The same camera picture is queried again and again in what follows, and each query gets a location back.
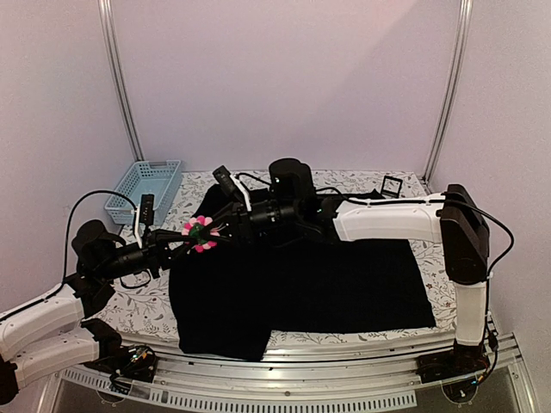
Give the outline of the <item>pink flower plush brooch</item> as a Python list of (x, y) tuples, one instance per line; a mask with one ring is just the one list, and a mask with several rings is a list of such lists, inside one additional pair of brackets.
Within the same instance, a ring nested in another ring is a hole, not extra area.
[(212, 240), (207, 240), (204, 235), (203, 229), (213, 223), (211, 217), (205, 217), (200, 215), (198, 217), (192, 217), (183, 227), (182, 235), (185, 237), (192, 237), (196, 244), (193, 246), (193, 250), (197, 253), (203, 253), (206, 250), (211, 250), (217, 246), (217, 243)]

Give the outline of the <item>black t-shirt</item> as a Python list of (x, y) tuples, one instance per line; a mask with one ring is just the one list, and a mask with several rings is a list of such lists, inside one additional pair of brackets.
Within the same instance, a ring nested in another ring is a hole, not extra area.
[(433, 327), (406, 240), (315, 243), (293, 225), (243, 247), (193, 251), (170, 270), (179, 347), (259, 361), (277, 331), (354, 334)]

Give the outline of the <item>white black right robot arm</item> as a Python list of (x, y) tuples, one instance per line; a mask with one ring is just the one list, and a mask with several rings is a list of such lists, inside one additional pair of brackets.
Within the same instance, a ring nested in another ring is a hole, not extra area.
[(310, 167), (295, 158), (274, 161), (269, 176), (269, 192), (254, 201), (226, 167), (216, 169), (214, 178), (230, 202), (206, 219), (201, 237), (245, 245), (266, 231), (288, 226), (319, 243), (363, 239), (439, 243), (446, 274), (455, 287), (455, 340), (449, 351), (418, 357), (418, 374), (424, 382), (477, 371), (489, 374), (484, 345), (489, 227), (462, 185), (417, 198), (362, 200), (338, 191), (321, 194)]

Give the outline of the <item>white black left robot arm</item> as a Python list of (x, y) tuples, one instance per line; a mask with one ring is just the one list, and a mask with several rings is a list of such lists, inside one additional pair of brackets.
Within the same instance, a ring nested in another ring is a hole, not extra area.
[(77, 269), (39, 298), (1, 316), (1, 402), (11, 402), (37, 379), (79, 364), (119, 377), (152, 381), (156, 357), (145, 346), (124, 346), (96, 318), (115, 294), (116, 279), (147, 271), (157, 278), (193, 243), (177, 231), (146, 231), (126, 243), (102, 221), (86, 222), (71, 245)]

